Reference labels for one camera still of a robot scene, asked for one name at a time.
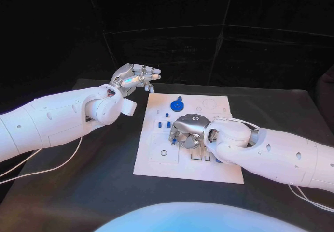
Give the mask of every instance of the white board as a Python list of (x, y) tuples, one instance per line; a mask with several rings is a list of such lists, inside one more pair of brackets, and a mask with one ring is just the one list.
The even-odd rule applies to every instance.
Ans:
[[(174, 112), (170, 103), (178, 96), (183, 97), (184, 109)], [(173, 125), (180, 116), (193, 113), (203, 115), (210, 121), (217, 116), (232, 117), (227, 97), (150, 94), (134, 175), (243, 184), (240, 166), (217, 163), (214, 155), (204, 150), (203, 144), (193, 150), (170, 144), (167, 122)]]

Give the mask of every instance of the black tabletop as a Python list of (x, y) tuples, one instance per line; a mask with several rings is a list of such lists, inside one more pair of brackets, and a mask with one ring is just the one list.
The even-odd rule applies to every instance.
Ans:
[[(75, 89), (105, 83), (80, 79)], [(181, 84), (154, 86), (157, 93), (227, 96), (233, 118), (334, 146), (331, 131), (307, 91)], [(286, 185), (245, 169), (243, 185), (132, 175), (148, 94), (138, 88), (128, 98), (138, 104), (132, 118), (121, 115), (112, 125), (83, 137), (79, 151), (60, 169), (16, 180), (0, 205), (1, 231), (92, 231), (127, 212), (178, 201), (232, 205), (309, 231), (334, 230), (332, 213), (296, 198)], [(78, 142), (42, 150), (20, 174), (62, 164)], [(332, 193), (304, 189), (314, 201), (334, 207)]]

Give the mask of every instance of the white robot body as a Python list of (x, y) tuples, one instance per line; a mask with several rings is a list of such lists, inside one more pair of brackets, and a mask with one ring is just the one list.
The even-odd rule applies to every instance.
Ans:
[(34, 99), (0, 115), (0, 162), (23, 152), (80, 138), (111, 124), (121, 112), (132, 116), (135, 106), (112, 85)]
[(334, 192), (334, 148), (282, 131), (250, 130), (223, 119), (209, 124), (204, 135), (212, 129), (219, 131), (216, 141), (204, 139), (204, 145), (223, 163), (237, 164), (283, 184)]

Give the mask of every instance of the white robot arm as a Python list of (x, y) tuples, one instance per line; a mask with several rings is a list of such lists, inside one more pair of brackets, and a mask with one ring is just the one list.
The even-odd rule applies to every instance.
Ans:
[[(180, 133), (184, 141), (177, 141)], [(170, 130), (171, 144), (194, 149), (200, 139), (224, 164), (283, 184), (334, 192), (334, 148), (233, 118), (210, 122), (196, 114), (181, 116)]]
[(119, 113), (132, 116), (137, 103), (124, 97), (135, 87), (154, 92), (150, 80), (160, 79), (160, 72), (144, 65), (125, 64), (109, 84), (45, 96), (0, 115), (0, 162), (80, 138), (109, 125)]

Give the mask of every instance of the blue component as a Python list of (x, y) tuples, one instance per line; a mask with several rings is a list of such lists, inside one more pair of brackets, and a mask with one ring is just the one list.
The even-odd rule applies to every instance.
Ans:
[(170, 108), (173, 111), (178, 112), (183, 110), (184, 105), (183, 105), (183, 97), (180, 96), (176, 101), (170, 104)]

